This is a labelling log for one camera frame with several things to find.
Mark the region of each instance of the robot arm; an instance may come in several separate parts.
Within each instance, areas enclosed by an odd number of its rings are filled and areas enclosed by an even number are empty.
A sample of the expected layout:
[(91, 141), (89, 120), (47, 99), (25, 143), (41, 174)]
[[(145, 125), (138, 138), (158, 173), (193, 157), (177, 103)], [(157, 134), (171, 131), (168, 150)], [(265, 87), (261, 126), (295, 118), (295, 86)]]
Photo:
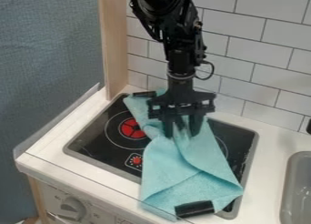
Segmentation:
[[(162, 120), (166, 136), (172, 137), (173, 124), (183, 128), (181, 116), (189, 116), (190, 131), (195, 136), (204, 115), (215, 111), (216, 97), (193, 89), (194, 77), (207, 80), (214, 74), (213, 64), (204, 60), (207, 47), (196, 7), (192, 0), (131, 0), (131, 7), (148, 34), (164, 44), (168, 61), (168, 89), (160, 97), (151, 93), (149, 117)], [(206, 78), (196, 76), (196, 67), (201, 64), (212, 68)]]

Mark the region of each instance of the toy stove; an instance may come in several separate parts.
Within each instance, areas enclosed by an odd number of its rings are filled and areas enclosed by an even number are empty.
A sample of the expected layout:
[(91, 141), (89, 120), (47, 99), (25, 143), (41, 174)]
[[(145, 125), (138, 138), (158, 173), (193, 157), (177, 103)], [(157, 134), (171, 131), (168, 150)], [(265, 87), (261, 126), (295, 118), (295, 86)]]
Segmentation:
[[(119, 96), (98, 115), (65, 147), (65, 153), (140, 183), (143, 153), (150, 139), (123, 103), (125, 97), (127, 95)], [(250, 167), (253, 158), (256, 134), (212, 119), (209, 119), (208, 123), (236, 178), (244, 186), (249, 170), (247, 168)], [(224, 212), (232, 212), (234, 203), (226, 207)]]

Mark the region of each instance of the gray curtain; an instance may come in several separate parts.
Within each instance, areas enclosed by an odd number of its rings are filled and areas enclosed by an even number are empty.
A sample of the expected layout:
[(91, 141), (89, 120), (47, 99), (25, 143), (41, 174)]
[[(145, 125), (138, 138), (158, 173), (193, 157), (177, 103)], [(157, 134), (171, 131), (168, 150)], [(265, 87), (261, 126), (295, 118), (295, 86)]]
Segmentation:
[(34, 216), (13, 148), (103, 84), (97, 0), (0, 0), (0, 224)]

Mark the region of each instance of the control panel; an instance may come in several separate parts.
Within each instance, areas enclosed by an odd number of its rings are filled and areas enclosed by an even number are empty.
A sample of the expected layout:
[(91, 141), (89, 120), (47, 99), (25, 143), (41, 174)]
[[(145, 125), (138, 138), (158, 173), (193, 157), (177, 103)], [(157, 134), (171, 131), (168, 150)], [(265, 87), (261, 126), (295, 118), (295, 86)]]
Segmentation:
[(143, 156), (140, 154), (133, 153), (127, 158), (125, 165), (129, 168), (142, 171)]
[(40, 185), (49, 224), (135, 224), (58, 188)]

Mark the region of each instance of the white countertop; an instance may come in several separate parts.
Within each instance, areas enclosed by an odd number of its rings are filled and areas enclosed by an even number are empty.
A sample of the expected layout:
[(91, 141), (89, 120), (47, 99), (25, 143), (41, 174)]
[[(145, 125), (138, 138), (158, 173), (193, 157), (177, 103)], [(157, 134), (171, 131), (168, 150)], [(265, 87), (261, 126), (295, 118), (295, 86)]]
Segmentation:
[[(124, 92), (140, 90), (127, 86)], [(132, 213), (144, 218), (145, 223), (147, 220), (150, 223), (171, 223), (138, 207), (138, 184), (63, 152), (64, 145), (108, 104), (105, 89), (95, 93), (17, 158), (15, 162), (18, 169), (52, 185), (62, 184), (62, 188), (65, 185), (68, 189), (80, 191), (81, 198), (97, 206), (110, 204), (106, 208), (111, 212), (122, 210), (124, 213)], [(311, 137), (231, 114), (216, 112), (208, 116), (251, 129), (259, 135), (259, 139), (237, 218), (226, 220), (209, 215), (188, 221), (195, 224), (279, 224), (287, 160), (296, 152), (310, 151)], [(111, 205), (117, 207), (118, 211), (113, 211)]]

